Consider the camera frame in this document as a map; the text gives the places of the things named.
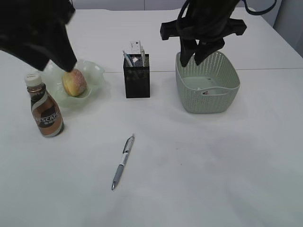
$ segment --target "glass bowl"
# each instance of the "glass bowl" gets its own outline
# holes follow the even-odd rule
[[[104,69],[96,63],[78,60],[75,69],[82,72],[87,83],[87,89],[77,97],[69,96],[65,92],[62,84],[62,75],[65,71],[60,69],[56,64],[50,62],[45,70],[40,72],[47,91],[59,106],[71,107],[73,105],[82,105],[105,83],[103,77]]]

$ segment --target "white wall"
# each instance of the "white wall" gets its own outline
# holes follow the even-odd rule
[[[72,0],[76,9],[144,10],[144,0]]]
[[[303,0],[283,0],[274,28],[303,56]]]
[[[282,0],[263,18],[273,26]],[[109,9],[109,10],[166,10],[181,8],[185,0],[73,0],[76,9]],[[257,11],[271,6],[274,0],[247,0],[249,6]]]

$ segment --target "white table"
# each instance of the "white table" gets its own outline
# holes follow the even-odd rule
[[[6,78],[16,91],[1,89],[0,226],[301,226],[303,69],[238,74],[227,112],[199,115],[183,109],[174,72],[151,73],[152,97],[129,100],[123,74],[107,73],[97,100],[62,109],[53,139],[32,121],[23,82]]]
[[[122,49],[130,50],[130,41],[141,40],[151,57],[151,71],[174,71],[180,51],[179,38],[162,41],[161,23],[175,20],[179,10],[108,11],[77,10],[69,24],[69,37],[77,57],[104,66],[106,72],[122,72]],[[261,17],[236,8],[233,18],[247,25],[244,35],[225,38],[222,52],[235,69],[303,68],[303,59]]]

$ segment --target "brown label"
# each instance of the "brown label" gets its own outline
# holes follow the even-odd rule
[[[63,119],[57,103],[47,92],[32,105],[33,117],[40,132],[46,137],[57,135],[63,129]]]

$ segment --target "green basket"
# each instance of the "green basket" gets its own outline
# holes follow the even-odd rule
[[[240,87],[238,74],[228,58],[217,51],[196,65],[194,56],[186,67],[176,55],[176,80],[184,108],[191,113],[224,112],[235,99]]]

